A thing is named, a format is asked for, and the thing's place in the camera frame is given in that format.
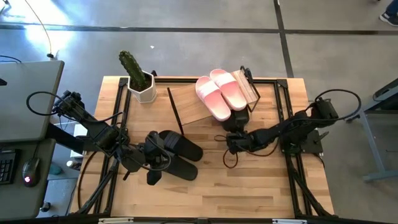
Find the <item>keyboard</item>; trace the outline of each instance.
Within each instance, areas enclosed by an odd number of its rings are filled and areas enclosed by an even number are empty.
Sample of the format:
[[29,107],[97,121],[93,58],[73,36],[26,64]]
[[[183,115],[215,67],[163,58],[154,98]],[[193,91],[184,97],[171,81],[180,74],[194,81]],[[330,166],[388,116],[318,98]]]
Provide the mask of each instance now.
[[0,185],[12,184],[17,167],[17,149],[0,151]]

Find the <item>butcher block tabletop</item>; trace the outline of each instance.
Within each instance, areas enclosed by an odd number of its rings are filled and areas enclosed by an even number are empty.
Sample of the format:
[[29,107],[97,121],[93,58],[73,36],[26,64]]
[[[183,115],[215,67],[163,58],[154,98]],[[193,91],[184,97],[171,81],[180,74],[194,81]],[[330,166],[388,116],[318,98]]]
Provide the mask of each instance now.
[[[103,78],[95,111],[96,119],[112,115],[118,83],[121,77]],[[157,77],[167,78],[194,77]],[[293,112],[308,106],[307,92],[302,78],[287,78]],[[143,142],[150,131],[173,130],[180,132],[170,103],[167,87],[171,90],[192,83],[157,82],[157,98],[153,103],[140,104],[131,96],[127,128],[132,143]],[[261,98],[250,115],[245,130],[269,128],[279,123],[274,87],[256,84]],[[120,111],[124,108],[127,88],[123,91]],[[283,91],[280,89],[285,118],[287,116]],[[198,168],[194,181],[187,181],[163,172],[155,185],[147,185],[147,171],[140,169],[123,181],[126,169],[119,166],[114,191],[112,217],[211,217],[211,218],[293,218],[286,161],[279,147],[269,157],[257,157],[246,152],[239,153],[234,169],[223,164],[225,142],[214,140],[216,135],[225,135],[221,125],[213,117],[201,119],[183,126],[185,137],[203,149],[203,158],[192,162]],[[267,154],[275,143],[257,151]],[[83,166],[89,155],[85,156]],[[97,153],[86,168],[81,184],[82,204],[97,187],[104,154]],[[308,188],[326,211],[333,213],[325,171],[319,158],[303,154],[303,166]],[[227,153],[226,162],[233,165],[235,156]],[[300,209],[304,211],[303,195],[297,186]],[[104,190],[101,208],[105,207],[109,184]],[[74,194],[71,212],[78,210],[77,194]]]

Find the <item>pink slide sandal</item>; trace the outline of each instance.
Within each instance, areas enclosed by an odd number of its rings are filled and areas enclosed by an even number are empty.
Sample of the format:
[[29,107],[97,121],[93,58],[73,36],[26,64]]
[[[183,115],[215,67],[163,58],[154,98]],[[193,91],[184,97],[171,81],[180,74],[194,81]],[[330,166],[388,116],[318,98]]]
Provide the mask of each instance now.
[[209,77],[200,77],[195,89],[199,99],[218,121],[225,121],[231,116],[231,110],[221,96],[220,89]]
[[232,109],[240,111],[246,107],[247,102],[239,88],[239,84],[230,73],[222,69],[214,69],[210,72],[210,78],[220,88],[225,101]]

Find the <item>black slide sandal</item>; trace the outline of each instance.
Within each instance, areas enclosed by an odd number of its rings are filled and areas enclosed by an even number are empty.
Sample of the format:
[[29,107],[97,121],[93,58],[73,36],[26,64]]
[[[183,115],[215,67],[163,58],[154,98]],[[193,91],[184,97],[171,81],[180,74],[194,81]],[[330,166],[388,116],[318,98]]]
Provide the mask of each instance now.
[[184,180],[195,180],[198,175],[198,168],[193,164],[185,161],[184,159],[174,155],[171,157],[172,162],[170,163],[169,168],[165,170],[169,174],[173,174],[179,178]]
[[165,149],[191,161],[199,161],[203,156],[203,149],[195,143],[189,141],[175,131],[162,131],[160,138],[164,140]]

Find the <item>computer mouse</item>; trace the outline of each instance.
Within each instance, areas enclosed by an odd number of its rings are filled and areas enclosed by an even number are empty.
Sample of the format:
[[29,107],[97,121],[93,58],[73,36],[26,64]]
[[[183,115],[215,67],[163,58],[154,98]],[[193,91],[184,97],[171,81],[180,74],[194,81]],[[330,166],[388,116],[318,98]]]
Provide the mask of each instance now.
[[40,159],[33,157],[25,162],[22,168],[22,179],[26,187],[34,187],[40,180]]

